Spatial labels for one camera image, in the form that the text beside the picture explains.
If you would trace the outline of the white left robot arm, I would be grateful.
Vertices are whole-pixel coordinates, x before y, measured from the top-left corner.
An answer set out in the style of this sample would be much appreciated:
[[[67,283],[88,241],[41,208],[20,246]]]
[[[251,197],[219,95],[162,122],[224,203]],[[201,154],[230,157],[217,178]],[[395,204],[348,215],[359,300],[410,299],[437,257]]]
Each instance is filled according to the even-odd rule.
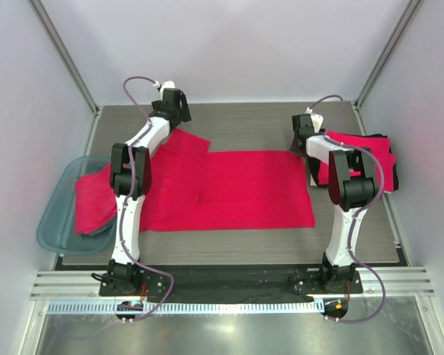
[[[103,285],[131,294],[142,286],[138,235],[141,210],[152,184],[150,158],[182,122],[191,120],[186,96],[172,81],[158,88],[160,98],[144,126],[111,151],[110,187],[115,194],[115,245]]]

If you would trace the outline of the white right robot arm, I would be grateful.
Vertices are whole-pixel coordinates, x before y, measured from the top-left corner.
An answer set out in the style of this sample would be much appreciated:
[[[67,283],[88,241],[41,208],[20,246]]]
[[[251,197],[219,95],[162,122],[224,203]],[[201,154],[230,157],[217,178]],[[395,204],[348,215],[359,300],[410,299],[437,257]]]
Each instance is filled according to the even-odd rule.
[[[315,128],[312,113],[292,116],[290,151],[328,166],[328,193],[334,205],[334,224],[323,254],[319,282],[328,292],[340,293],[354,281],[360,264],[355,249],[368,208],[381,196],[384,174],[380,162],[366,147],[330,138]]]

